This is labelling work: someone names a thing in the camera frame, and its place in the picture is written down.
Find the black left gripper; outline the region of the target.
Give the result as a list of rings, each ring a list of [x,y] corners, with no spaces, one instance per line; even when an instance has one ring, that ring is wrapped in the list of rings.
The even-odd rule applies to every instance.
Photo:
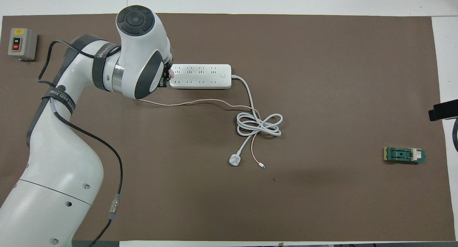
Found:
[[[167,83],[174,78],[175,73],[172,69],[172,66],[174,64],[173,58],[171,58],[169,61],[165,62],[164,69],[162,71],[162,76],[161,80],[159,82],[159,87],[165,88],[167,87]]]

